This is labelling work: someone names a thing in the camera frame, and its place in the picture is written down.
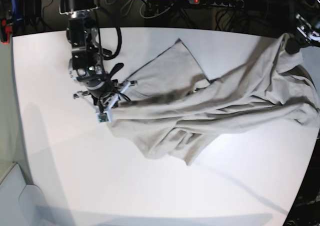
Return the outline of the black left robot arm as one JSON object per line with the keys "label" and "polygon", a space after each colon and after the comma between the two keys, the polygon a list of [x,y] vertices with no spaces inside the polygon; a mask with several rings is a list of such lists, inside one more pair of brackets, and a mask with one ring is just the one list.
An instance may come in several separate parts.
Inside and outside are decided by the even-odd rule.
{"label": "black left robot arm", "polygon": [[290,0],[294,10],[294,30],[285,50],[296,54],[302,48],[320,46],[320,0]]}

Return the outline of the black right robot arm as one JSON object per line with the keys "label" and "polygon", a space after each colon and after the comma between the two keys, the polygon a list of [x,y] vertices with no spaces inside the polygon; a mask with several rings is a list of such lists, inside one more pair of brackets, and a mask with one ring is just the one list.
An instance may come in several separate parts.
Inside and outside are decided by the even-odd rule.
{"label": "black right robot arm", "polygon": [[[97,11],[101,11],[114,23],[117,34],[117,46],[114,52],[102,47],[102,36]],[[114,108],[119,100],[131,103],[125,92],[135,82],[119,83],[113,76],[124,66],[117,63],[110,72],[104,62],[115,59],[121,52],[122,33],[116,19],[104,7],[100,0],[60,0],[60,14],[69,16],[66,37],[71,45],[71,59],[68,72],[73,81],[84,86],[85,91],[73,95],[74,99],[91,98],[90,103],[99,112]]]}

